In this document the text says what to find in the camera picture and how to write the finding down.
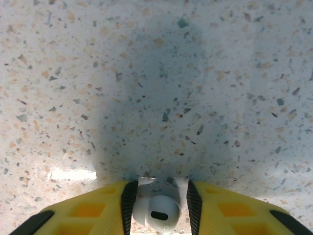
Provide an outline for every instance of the yellow object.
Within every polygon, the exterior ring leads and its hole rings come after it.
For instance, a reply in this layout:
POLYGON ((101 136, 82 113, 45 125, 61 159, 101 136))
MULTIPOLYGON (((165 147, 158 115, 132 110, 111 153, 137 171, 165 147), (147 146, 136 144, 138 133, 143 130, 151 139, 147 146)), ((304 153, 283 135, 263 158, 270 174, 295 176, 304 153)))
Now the yellow object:
POLYGON ((55 214, 35 235, 123 235, 119 182, 49 206, 55 214))
POLYGON ((202 199, 199 235, 292 235, 269 213, 284 209, 204 182, 194 182, 202 199))

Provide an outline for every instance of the terrazzo floor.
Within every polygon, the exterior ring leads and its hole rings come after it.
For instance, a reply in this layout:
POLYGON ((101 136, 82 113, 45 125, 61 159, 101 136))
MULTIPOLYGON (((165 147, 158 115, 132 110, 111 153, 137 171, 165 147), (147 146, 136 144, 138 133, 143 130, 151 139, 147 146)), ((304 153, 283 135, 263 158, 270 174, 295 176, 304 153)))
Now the terrazzo floor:
POLYGON ((2 0, 0 231, 137 176, 313 230, 312 0, 2 0))

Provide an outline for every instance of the black rubber edge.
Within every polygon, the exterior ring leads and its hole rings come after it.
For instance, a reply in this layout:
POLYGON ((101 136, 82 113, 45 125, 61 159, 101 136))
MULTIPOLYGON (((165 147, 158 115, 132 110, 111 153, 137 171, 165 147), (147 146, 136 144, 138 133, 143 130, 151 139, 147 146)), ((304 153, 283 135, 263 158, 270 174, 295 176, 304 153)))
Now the black rubber edge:
POLYGON ((279 222, 281 222, 287 229, 295 235, 313 235, 313 233, 303 226, 299 221, 289 214, 280 211, 269 211, 279 222))
POLYGON ((124 235, 130 235, 133 206, 137 196, 138 181, 126 184, 122 193, 122 220, 124 235))
POLYGON ((53 211, 43 211, 33 215, 10 235, 34 235, 53 215, 53 211))
POLYGON ((187 205, 189 210, 190 227, 192 235, 199 235, 202 212, 202 199, 194 183, 189 180, 187 190, 187 205))

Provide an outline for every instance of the speckled floor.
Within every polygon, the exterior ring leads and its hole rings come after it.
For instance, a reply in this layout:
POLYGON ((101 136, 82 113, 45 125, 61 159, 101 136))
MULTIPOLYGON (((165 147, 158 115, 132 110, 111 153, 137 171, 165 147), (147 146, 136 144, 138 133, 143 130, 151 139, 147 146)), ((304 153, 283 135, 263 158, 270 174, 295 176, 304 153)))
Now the speckled floor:
POLYGON ((312 230, 312 12, 312 0, 1 1, 0 230, 137 175, 211 182, 312 230))

